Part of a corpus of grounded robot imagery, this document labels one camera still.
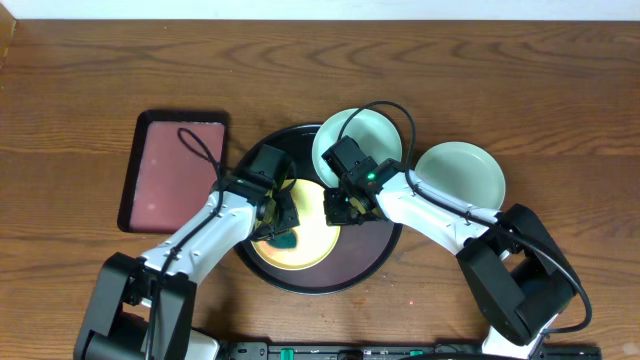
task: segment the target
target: round black tray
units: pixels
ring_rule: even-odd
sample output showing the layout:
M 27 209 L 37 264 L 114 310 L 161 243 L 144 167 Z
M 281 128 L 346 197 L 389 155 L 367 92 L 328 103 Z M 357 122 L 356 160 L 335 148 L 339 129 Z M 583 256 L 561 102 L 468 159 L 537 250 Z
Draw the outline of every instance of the round black tray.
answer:
M 313 139 L 319 128 L 317 124 L 299 125 L 269 135 L 249 150 L 238 166 L 243 166 L 260 146 L 267 144 L 293 158 L 299 179 L 323 185 L 311 160 Z M 391 255 L 401 231 L 402 225 L 386 221 L 343 226 L 336 246 L 325 259 L 296 271 L 271 266 L 249 241 L 239 243 L 235 250 L 249 269 L 269 284 L 301 294 L 328 294 L 354 286 L 378 270 Z

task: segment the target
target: pale yellow plate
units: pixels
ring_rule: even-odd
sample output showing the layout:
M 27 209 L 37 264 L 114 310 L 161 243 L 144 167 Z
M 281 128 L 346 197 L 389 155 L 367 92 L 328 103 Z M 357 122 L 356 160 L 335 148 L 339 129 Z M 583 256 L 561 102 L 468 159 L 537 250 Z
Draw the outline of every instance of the pale yellow plate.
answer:
M 291 180 L 286 180 L 283 187 Z M 339 226 L 327 226 L 324 215 L 324 188 L 309 180 L 298 180 L 291 190 L 300 226 L 293 228 L 297 238 L 293 249 L 278 249 L 266 241 L 252 242 L 258 255 L 283 270 L 302 270 L 322 261 L 338 242 Z

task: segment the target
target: wooden table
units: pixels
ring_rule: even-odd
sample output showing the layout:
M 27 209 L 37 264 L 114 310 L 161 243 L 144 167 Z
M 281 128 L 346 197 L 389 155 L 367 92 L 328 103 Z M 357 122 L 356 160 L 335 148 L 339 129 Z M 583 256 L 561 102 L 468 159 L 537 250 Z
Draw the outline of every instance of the wooden table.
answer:
M 233 165 L 273 131 L 380 99 L 413 113 L 419 153 L 487 149 L 504 207 L 542 218 L 595 313 L 553 342 L 640 356 L 640 24 L 22 21 L 0 75 L 3 359 L 69 358 L 105 259 L 166 237 L 116 227 L 140 112 L 228 111 Z M 556 325 L 582 316 L 576 299 Z M 302 342 L 487 331 L 455 258 L 410 229 L 374 276 L 327 296 L 276 289 L 230 253 L 199 288 L 194 325 Z

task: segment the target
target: white background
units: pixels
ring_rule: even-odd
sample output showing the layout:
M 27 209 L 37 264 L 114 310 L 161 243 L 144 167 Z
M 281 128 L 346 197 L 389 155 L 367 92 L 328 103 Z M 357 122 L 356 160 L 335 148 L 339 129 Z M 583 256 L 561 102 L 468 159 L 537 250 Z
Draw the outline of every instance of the white background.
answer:
M 640 20 L 640 0 L 0 0 L 17 19 Z

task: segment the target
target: round plate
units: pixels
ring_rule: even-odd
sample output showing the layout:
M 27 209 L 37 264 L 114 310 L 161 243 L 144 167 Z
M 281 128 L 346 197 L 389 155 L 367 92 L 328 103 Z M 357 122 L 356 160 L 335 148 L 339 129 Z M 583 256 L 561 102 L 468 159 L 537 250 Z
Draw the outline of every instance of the round plate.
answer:
M 472 144 L 432 147 L 418 161 L 416 174 L 434 188 L 479 207 L 499 209 L 504 201 L 507 186 L 500 165 Z
M 278 131 L 254 146 L 238 166 L 252 159 L 262 144 L 267 144 L 286 151 L 293 158 L 299 179 L 322 184 L 311 160 L 311 147 L 319 128 L 320 125 L 301 125 Z M 378 270 L 391 255 L 401 231 L 402 225 L 386 221 L 343 226 L 327 257 L 297 271 L 270 265 L 249 241 L 236 245 L 235 250 L 256 275 L 272 285 L 301 294 L 328 294 L 356 285 Z
M 322 159 L 322 154 L 338 141 L 342 125 L 356 110 L 343 110 L 330 117 L 322 124 L 313 142 L 313 167 L 322 182 L 330 188 L 338 187 L 338 177 Z M 389 158 L 397 161 L 402 159 L 402 141 L 398 130 L 389 119 L 373 110 L 359 112 L 344 129 L 344 135 L 353 138 L 360 149 L 378 164 Z
M 282 186 L 288 186 L 293 180 L 286 180 Z M 325 220 L 323 201 L 324 188 L 309 180 L 298 179 L 291 197 L 296 204 L 300 225 L 292 230 L 296 235 L 296 247 L 280 249 L 267 241 L 252 242 L 262 260 L 283 270 L 302 270 L 310 268 L 327 257 L 333 250 L 340 226 L 328 226 Z

